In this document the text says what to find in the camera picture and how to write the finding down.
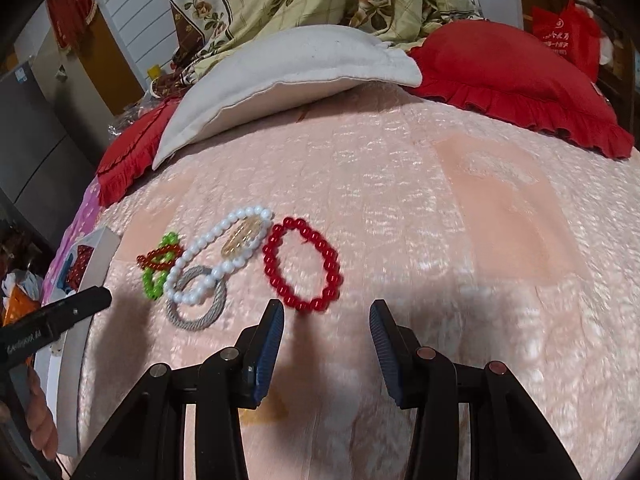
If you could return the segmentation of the person's left hand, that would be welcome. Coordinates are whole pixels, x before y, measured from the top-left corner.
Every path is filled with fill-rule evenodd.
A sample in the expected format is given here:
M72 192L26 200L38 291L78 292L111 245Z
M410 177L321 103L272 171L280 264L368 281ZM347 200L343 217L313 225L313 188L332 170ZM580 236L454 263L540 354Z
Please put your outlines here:
M27 369L27 373L30 397L26 410L26 422L30 431L30 442L46 460L53 462L58 452L58 430L40 387L38 374L32 367Z

